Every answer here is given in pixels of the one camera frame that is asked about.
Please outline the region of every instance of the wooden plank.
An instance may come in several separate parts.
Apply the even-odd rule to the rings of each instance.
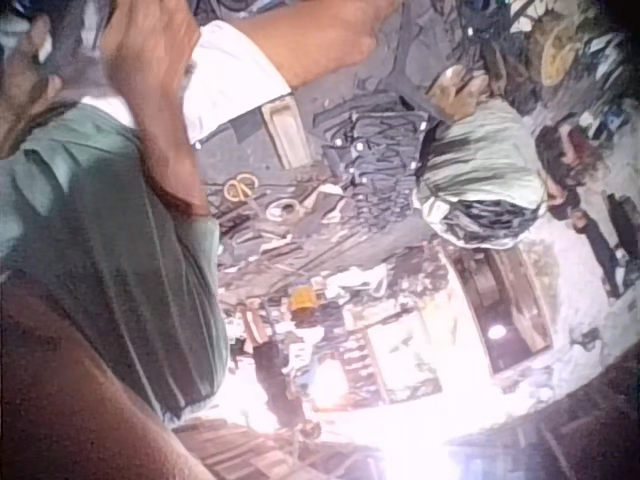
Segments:
[[[304,468],[307,468],[314,462],[319,461],[322,457],[326,456],[327,452],[321,451],[311,455],[304,462],[297,463],[289,472],[285,473],[281,477],[275,477],[273,480],[294,480],[294,475]]]
[[[571,465],[569,465],[569,462],[564,456],[564,453],[562,453],[562,449],[560,448],[560,445],[558,444],[556,439],[553,437],[553,435],[551,435],[551,433],[547,431],[544,424],[540,425],[540,432],[542,433],[542,436],[545,438],[545,440],[549,444],[549,447],[551,447],[553,454],[556,456],[556,459],[558,460],[558,464],[560,465],[560,468],[562,469],[564,474],[567,476],[567,478],[569,480],[577,480],[578,477],[576,477],[576,474],[571,468]]]
[[[262,438],[256,438],[254,440],[251,440],[250,442],[243,443],[239,447],[232,448],[231,450],[227,450],[226,452],[220,453],[218,455],[212,455],[207,458],[203,458],[202,463],[204,463],[207,466],[209,465],[215,466],[216,463],[224,462],[225,460],[228,460],[232,457],[240,456],[244,453],[247,453],[251,451],[253,448],[262,444],[263,442],[264,440]]]
[[[338,466],[338,468],[334,469],[333,472],[329,474],[329,478],[337,478],[343,475],[345,470],[349,468],[353,462],[361,457],[361,452],[352,452],[351,455],[349,455],[347,459]]]
[[[371,344],[369,332],[367,332],[366,330],[362,332],[362,337],[364,338],[365,345],[367,346],[367,353],[369,354],[369,359],[371,360],[371,365],[373,366],[373,371],[376,376],[376,383],[378,384],[378,388],[380,389],[380,395],[382,396],[382,400],[384,401],[385,405],[389,405],[391,403],[389,392],[387,391],[387,385],[384,382],[384,377],[382,376],[380,365],[378,364],[378,357],[376,356],[376,352],[373,349],[373,345]]]

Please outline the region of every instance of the fabric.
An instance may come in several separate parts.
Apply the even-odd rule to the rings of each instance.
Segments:
[[[545,212],[546,190],[538,174],[535,141],[520,115],[504,100],[481,104],[472,116],[453,124],[431,145],[425,161],[414,204],[440,235],[459,246],[510,248],[530,226],[530,220]],[[462,207],[462,202],[487,208],[503,202],[522,213],[526,221],[519,222],[516,216],[511,219],[517,224],[512,233],[503,231],[491,238],[490,232],[483,231],[470,245],[464,235],[474,233],[471,224],[464,224],[469,208],[456,207]],[[465,217],[462,223],[452,219],[459,226],[457,233],[443,223],[451,215]]]
[[[215,21],[201,32],[193,53],[194,71],[184,93],[184,115],[192,143],[221,124],[291,93],[262,51],[231,25]],[[134,126],[120,97],[86,96],[82,102]]]
[[[218,228],[147,187],[135,132],[78,106],[0,161],[0,259],[44,285],[112,372],[169,426],[208,405],[228,340]]]
[[[587,236],[593,255],[596,257],[596,261],[602,268],[604,276],[611,289],[611,296],[614,298],[620,297],[620,287],[616,280],[616,269],[618,268],[618,257],[616,252],[611,248],[606,237],[603,235],[602,230],[598,223],[589,218],[587,225],[584,229],[584,233]]]
[[[638,233],[629,213],[614,194],[607,195],[607,204],[611,224],[620,240],[620,245],[632,260],[640,260]]]

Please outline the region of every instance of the man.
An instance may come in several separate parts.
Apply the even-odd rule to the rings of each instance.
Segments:
[[[292,392],[283,372],[288,362],[278,343],[267,333],[255,301],[239,306],[238,310],[253,349],[256,378],[267,395],[269,411],[281,428],[297,429],[303,437],[312,440],[318,438],[320,424],[307,420],[302,400]]]
[[[8,75],[42,47],[36,22],[0,95],[0,146],[19,145],[0,161],[6,478],[210,478],[161,423],[206,407],[228,356],[190,142],[364,59],[396,3],[308,1],[199,32],[181,0],[119,0],[102,53],[121,97],[83,98],[19,143],[60,86]]]

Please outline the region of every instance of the cloth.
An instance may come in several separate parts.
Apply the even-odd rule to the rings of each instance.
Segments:
[[[611,224],[618,235],[620,245],[632,260],[640,260],[638,233],[629,213],[614,194],[607,195],[607,204]]]
[[[596,261],[602,268],[605,279],[611,289],[611,296],[614,298],[620,297],[620,287],[616,279],[616,269],[618,268],[618,257],[616,252],[611,248],[606,237],[603,235],[602,230],[598,223],[589,218],[585,227],[585,235],[591,245],[593,255],[596,257]]]
[[[167,425],[226,371],[218,228],[173,217],[147,187],[135,133],[79,106],[0,162],[0,258],[42,283],[123,383]]]
[[[473,115],[453,124],[431,145],[428,155],[414,204],[436,232],[459,246],[470,245],[443,223],[455,213],[458,203],[494,208],[502,202],[525,213],[527,219],[533,212],[533,220],[545,211],[546,191],[538,175],[535,141],[520,115],[504,100],[483,103]],[[513,229],[513,235],[483,236],[473,247],[510,248],[530,223]]]
[[[267,407],[276,416],[282,428],[295,428],[304,419],[300,398],[287,395],[287,379],[282,372],[282,355],[278,344],[269,341],[253,347],[256,378],[267,394]]]

